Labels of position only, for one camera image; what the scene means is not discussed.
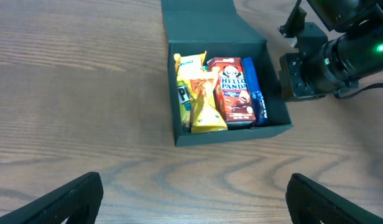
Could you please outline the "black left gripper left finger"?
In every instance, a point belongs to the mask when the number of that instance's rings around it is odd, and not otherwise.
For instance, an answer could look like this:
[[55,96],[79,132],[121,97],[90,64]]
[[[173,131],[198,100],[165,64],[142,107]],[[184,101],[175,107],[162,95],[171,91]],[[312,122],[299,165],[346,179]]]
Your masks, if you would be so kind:
[[88,172],[54,191],[0,217],[2,224],[94,224],[103,199],[97,172]]

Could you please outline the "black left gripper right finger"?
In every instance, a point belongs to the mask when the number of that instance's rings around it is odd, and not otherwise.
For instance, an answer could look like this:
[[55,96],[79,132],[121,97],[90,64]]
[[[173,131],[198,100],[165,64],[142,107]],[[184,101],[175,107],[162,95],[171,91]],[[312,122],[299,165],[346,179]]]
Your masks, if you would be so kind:
[[300,173],[292,174],[285,199],[293,224],[383,224],[383,218]]

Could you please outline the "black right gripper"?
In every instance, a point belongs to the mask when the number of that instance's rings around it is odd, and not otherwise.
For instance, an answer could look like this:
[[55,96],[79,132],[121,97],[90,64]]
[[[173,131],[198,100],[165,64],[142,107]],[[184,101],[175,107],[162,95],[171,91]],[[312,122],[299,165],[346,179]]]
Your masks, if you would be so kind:
[[359,82],[342,80],[329,70],[333,63],[331,49],[334,42],[315,23],[306,22],[307,12],[295,3],[286,23],[279,32],[292,42],[297,53],[280,58],[280,90],[285,101],[318,100],[326,95],[340,96],[358,87]]

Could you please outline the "blue Eclipse mints tin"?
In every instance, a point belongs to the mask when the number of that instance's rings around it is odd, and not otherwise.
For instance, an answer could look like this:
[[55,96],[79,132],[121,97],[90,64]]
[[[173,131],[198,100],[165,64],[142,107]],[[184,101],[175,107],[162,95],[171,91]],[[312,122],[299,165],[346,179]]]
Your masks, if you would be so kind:
[[258,99],[259,94],[261,93],[259,80],[257,76],[256,69],[251,57],[242,59],[242,66],[244,69],[244,76],[247,82],[248,90],[254,99]]

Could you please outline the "red Hello Panda box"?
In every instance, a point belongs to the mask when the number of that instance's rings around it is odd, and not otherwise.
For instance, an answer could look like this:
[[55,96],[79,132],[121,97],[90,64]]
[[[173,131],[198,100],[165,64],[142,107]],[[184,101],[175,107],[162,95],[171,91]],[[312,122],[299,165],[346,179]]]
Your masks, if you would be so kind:
[[218,81],[214,90],[216,109],[221,113],[228,129],[251,126],[255,115],[241,58],[214,57],[207,62],[207,66],[210,71],[218,70]]

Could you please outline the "yellow orange candy packet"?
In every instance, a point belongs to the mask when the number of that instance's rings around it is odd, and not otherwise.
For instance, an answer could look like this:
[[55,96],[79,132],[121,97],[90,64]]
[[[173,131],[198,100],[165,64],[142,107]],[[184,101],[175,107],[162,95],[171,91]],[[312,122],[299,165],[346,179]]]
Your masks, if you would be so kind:
[[215,103],[218,72],[194,71],[183,73],[178,79],[185,82],[191,96],[191,133],[226,131],[227,124]]

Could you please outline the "green Pretz snack box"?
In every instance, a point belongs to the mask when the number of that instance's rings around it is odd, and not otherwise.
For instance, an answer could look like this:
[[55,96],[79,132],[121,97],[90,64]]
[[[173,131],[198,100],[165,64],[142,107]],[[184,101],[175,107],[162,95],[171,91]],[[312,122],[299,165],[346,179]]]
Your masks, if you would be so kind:
[[182,126],[189,131],[192,106],[188,87],[183,80],[177,82],[177,93]]

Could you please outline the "dark blue chocolate bar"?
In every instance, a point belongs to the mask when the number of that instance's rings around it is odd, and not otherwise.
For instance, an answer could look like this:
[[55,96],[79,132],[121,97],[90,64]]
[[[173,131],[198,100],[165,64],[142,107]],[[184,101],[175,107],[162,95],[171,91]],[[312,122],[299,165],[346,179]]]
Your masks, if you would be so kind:
[[262,126],[268,123],[268,115],[265,106],[265,101],[262,93],[260,91],[253,92],[251,94],[252,105],[254,109],[254,114],[256,118],[256,124]]

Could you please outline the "small orange snack packet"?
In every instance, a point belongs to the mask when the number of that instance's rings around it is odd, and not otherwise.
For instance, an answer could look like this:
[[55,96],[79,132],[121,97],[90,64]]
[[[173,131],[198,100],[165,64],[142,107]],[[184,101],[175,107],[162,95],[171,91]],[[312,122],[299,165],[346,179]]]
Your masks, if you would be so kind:
[[195,54],[189,56],[182,56],[181,54],[174,54],[173,59],[175,61],[175,73],[177,75],[177,81],[186,78],[195,73],[203,72],[203,64],[206,58],[207,51],[202,54]]

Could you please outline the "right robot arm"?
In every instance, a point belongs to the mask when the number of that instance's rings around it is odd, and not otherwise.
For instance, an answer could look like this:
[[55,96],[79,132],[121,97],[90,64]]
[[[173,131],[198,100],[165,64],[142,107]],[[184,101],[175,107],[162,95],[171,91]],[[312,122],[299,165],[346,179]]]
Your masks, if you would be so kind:
[[297,53],[280,58],[280,92],[285,101],[327,95],[350,99],[359,81],[383,71],[383,0],[307,0],[325,27],[340,33],[329,40],[298,0],[279,32],[295,39]]

